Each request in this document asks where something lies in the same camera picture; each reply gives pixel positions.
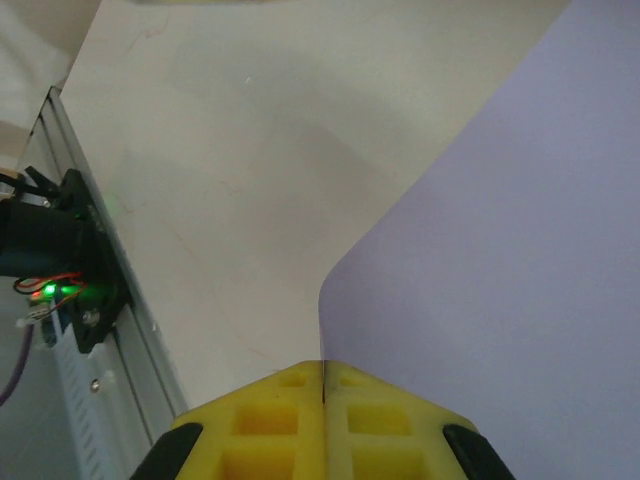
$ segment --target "red wire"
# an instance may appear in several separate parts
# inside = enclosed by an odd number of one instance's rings
[[[18,283],[17,286],[18,288],[30,288],[30,287],[35,287],[36,285],[39,285],[43,282],[52,282],[54,280],[61,280],[63,278],[68,278],[68,279],[73,279],[75,277],[79,277],[80,275],[82,275],[82,272],[68,272],[68,273],[61,273],[60,275],[53,275],[51,277],[35,277],[35,281],[31,282],[31,283]]]

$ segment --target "black cable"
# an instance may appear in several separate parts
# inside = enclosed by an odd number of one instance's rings
[[[43,282],[42,285],[35,289],[35,290],[21,290],[20,289],[20,284],[22,282],[24,282],[25,280],[29,280],[28,278],[22,277],[17,279],[15,282],[13,282],[13,291],[19,293],[20,295],[32,295],[36,292],[39,292],[40,290],[42,290],[44,287],[47,286],[47,282]]]
[[[57,198],[60,196],[59,192],[34,187],[26,182],[10,177],[9,175],[5,175],[4,173],[0,173],[0,182],[6,183],[7,185],[15,188],[17,192],[30,193],[31,195],[37,195],[39,197],[46,198]]]

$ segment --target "purple cable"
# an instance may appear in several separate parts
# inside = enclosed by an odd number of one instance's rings
[[[33,339],[33,330],[33,325],[27,325],[24,330],[24,338],[22,340],[22,347],[20,348],[18,363],[16,363],[16,366],[13,369],[13,373],[11,374],[11,378],[9,379],[9,383],[7,383],[7,386],[4,387],[2,394],[0,394],[0,407],[3,406],[7,400],[9,400],[9,397],[20,382],[20,377],[22,377],[24,367],[27,365],[27,358],[29,357],[29,350],[31,349],[31,340]]]

